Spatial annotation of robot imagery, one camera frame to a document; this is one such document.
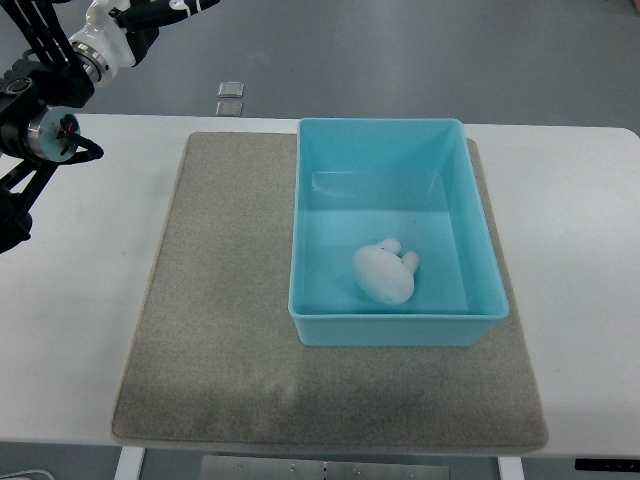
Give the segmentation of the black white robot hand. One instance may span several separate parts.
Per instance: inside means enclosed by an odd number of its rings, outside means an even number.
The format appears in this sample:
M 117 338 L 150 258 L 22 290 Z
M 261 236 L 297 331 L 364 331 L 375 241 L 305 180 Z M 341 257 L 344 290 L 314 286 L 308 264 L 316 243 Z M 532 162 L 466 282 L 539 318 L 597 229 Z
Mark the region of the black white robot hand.
M 70 43 L 92 83 L 104 87 L 121 69 L 145 58 L 160 28 L 216 4 L 206 0 L 94 1 L 84 27 L 70 37 Z

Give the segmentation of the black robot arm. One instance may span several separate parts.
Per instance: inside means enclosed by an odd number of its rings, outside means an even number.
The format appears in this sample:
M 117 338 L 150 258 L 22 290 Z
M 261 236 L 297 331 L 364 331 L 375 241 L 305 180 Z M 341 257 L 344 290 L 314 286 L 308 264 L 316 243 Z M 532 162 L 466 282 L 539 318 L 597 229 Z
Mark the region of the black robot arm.
M 3 1 L 30 49 L 1 78 L 1 152 L 19 163 L 1 177 L 1 251 L 31 238 L 30 209 L 58 167 L 101 158 L 73 113 L 94 84 L 52 1 Z

